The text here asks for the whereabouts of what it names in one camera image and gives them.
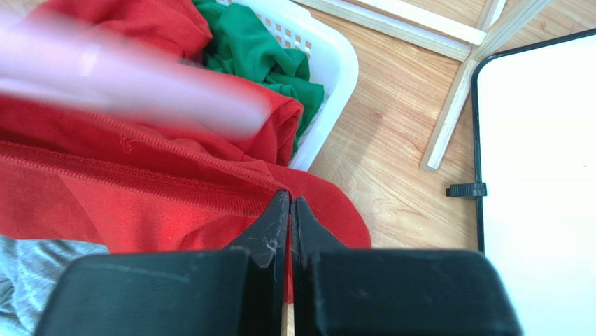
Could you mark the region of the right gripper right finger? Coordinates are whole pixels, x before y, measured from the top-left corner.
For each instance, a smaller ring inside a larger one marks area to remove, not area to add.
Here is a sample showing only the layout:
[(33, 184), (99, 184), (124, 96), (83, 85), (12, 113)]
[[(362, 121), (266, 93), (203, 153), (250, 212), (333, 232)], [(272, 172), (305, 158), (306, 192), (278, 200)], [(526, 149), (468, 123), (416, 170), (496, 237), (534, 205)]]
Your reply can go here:
[(521, 335), (479, 252), (348, 248), (302, 197), (291, 206), (297, 335)]

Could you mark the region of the pink hanger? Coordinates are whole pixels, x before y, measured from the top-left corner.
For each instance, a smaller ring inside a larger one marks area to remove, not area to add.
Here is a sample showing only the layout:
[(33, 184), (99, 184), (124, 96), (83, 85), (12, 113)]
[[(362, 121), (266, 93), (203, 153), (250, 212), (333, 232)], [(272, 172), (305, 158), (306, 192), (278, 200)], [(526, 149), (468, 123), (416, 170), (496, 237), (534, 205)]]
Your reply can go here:
[(235, 139), (257, 133), (271, 106), (250, 82), (183, 64), (108, 31), (45, 13), (1, 15), (1, 93), (166, 124), (199, 124)]

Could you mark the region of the red t shirt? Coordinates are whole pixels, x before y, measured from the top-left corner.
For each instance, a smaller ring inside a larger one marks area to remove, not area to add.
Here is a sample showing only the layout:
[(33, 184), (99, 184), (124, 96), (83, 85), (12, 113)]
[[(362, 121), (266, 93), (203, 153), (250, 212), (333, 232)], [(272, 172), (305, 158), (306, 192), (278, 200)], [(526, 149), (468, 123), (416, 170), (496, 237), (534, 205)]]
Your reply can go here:
[[(213, 35), (191, 1), (47, 1), (87, 23), (174, 57), (203, 57)], [(304, 106), (251, 80), (271, 105), (253, 137), (149, 125), (1, 98), (1, 233), (72, 239), (111, 252), (215, 249), (230, 243), (274, 193), (303, 196), (342, 243), (369, 248), (369, 230), (333, 184), (290, 169)]]

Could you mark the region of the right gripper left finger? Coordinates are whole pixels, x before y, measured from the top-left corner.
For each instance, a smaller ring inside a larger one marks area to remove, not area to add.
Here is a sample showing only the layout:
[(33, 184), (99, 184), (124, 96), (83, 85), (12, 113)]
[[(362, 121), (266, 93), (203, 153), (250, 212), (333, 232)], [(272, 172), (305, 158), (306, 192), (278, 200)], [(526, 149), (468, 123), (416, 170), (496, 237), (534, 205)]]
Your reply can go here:
[(36, 335), (284, 335), (290, 196), (217, 251), (90, 255), (71, 263)]

